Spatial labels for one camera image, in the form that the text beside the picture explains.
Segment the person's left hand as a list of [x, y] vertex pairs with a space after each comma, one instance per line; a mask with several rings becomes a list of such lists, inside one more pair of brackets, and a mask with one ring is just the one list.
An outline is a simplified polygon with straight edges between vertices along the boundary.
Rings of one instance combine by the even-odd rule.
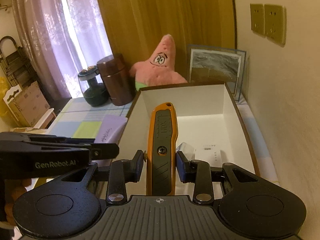
[[32, 179], [22, 179], [22, 180], [5, 180], [5, 206], [4, 211], [6, 214], [7, 222], [15, 226], [15, 220], [13, 215], [13, 205], [15, 201], [24, 193], [27, 192], [27, 187], [32, 184]]

